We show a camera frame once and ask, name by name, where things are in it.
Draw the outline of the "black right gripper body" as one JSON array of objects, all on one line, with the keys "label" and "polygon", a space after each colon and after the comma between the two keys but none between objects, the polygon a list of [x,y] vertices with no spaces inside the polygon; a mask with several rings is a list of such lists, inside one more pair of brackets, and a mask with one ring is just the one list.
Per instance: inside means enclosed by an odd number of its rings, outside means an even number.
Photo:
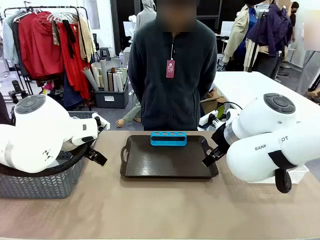
[{"label": "black right gripper body", "polygon": [[211,138],[217,145],[215,148],[218,152],[227,152],[228,151],[228,142],[225,139],[224,136],[224,130],[226,128],[226,124],[223,123],[221,126],[219,126],[216,131],[212,134]]}]

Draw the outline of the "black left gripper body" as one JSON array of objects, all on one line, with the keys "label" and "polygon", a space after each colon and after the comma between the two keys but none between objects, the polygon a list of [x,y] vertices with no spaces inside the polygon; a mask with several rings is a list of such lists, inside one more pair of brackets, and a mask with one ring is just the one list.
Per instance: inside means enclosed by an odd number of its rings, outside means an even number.
[{"label": "black left gripper body", "polygon": [[86,158],[96,158],[97,155],[98,155],[98,152],[95,149],[93,149],[91,146],[87,147],[87,150],[84,154]]}]

